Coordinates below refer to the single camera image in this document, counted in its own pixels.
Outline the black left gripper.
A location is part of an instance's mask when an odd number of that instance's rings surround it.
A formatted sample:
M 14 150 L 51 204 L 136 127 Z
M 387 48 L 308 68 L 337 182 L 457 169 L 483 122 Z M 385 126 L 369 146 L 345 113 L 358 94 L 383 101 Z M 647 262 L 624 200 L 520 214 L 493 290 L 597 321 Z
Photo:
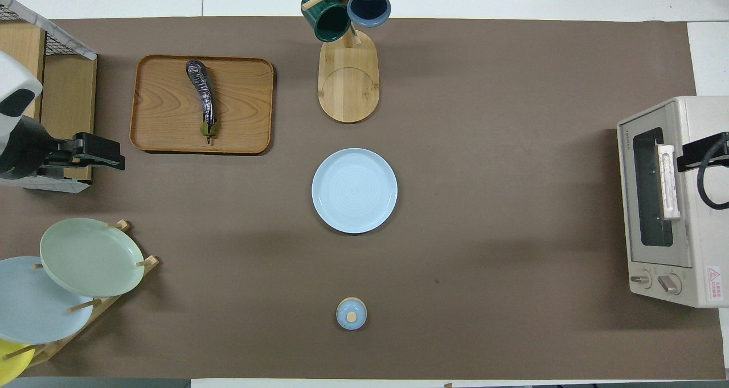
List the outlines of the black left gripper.
M 75 154 L 81 156 L 119 156 L 113 159 L 83 157 L 80 167 L 113 168 L 124 171 L 125 157 L 120 144 L 92 133 L 76 133 L 73 136 Z M 52 138 L 38 121 L 21 116 L 10 132 L 1 156 L 1 177 L 15 180 L 30 176 L 43 167 L 73 167 L 71 153 L 60 147 L 67 141 Z

